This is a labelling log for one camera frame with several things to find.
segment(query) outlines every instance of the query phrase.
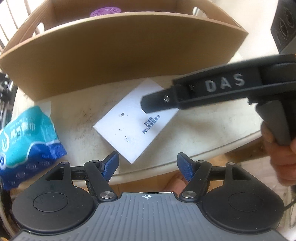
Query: metal screw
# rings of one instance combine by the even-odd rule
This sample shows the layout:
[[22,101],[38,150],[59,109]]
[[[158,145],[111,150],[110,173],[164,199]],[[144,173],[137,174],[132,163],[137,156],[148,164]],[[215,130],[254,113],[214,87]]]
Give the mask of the metal screw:
[[165,100],[165,102],[169,102],[170,101],[170,98],[167,95],[165,95],[165,97],[163,99]]
[[195,198],[196,197],[196,192],[194,191],[185,191],[182,193],[182,196],[185,198]]
[[110,199],[110,198],[113,198],[114,196],[115,196],[115,193],[110,191],[105,191],[100,194],[100,197],[103,199]]

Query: purple round disc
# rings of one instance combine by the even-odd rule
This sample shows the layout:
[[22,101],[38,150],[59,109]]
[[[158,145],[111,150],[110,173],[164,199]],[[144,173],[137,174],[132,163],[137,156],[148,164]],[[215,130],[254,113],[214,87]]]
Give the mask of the purple round disc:
[[94,16],[100,16],[100,15],[111,14],[111,13],[120,13],[120,12],[121,12],[121,9],[118,7],[102,7],[93,11],[90,16],[94,17]]

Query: white table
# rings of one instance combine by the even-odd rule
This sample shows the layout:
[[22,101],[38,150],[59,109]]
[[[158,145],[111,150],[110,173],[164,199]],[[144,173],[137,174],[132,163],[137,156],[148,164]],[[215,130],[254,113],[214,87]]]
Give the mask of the white table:
[[[240,56],[247,59],[276,54],[269,29],[277,1],[237,0],[230,5],[227,2],[219,0],[217,4],[250,33],[236,59]],[[163,76],[152,79],[167,88],[172,78]],[[89,160],[102,160],[113,151],[93,126],[141,81],[143,79],[110,83],[48,99],[51,101],[51,118],[57,134],[68,152],[63,160],[80,166]],[[33,102],[25,99],[19,91],[13,116],[31,105]],[[179,152],[184,152],[193,160],[210,159],[228,152],[258,138],[260,124],[261,118],[255,112],[255,106],[249,106],[246,99],[180,110],[133,165],[121,157],[120,166],[110,184],[177,170],[176,157]]]

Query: open box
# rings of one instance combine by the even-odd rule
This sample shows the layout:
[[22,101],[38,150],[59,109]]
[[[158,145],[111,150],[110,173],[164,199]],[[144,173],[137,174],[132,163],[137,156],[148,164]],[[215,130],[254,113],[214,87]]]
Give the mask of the open box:
[[[122,13],[89,17],[107,6]],[[192,15],[194,7],[208,18]],[[32,37],[39,23],[45,31]],[[114,81],[224,64],[246,36],[209,0],[46,0],[9,41],[0,68],[37,101]]]

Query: white rectangular package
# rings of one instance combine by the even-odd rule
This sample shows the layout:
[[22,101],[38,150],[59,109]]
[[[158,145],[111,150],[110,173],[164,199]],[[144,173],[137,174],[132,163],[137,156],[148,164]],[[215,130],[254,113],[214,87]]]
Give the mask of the white rectangular package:
[[141,109],[140,102],[144,95],[161,90],[160,85],[146,79],[94,126],[130,163],[135,162],[178,111],[169,109],[146,114]]

